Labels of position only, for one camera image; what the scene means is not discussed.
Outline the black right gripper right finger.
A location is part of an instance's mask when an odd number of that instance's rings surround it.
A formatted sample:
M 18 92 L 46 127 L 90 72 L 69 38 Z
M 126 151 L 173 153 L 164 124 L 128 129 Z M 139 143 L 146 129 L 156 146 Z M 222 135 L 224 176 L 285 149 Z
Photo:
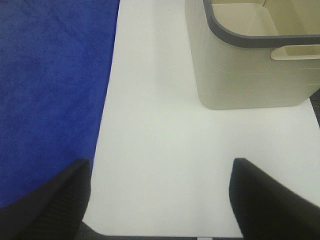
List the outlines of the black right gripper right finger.
M 318 240 L 320 208 L 245 158 L 233 161 L 229 201 L 245 240 Z

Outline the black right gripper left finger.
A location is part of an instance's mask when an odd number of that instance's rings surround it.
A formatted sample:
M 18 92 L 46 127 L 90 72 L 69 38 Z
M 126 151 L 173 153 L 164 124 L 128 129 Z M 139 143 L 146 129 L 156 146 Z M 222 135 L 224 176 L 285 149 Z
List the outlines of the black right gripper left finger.
M 91 194 L 91 164 L 80 158 L 0 209 L 2 240 L 73 240 Z

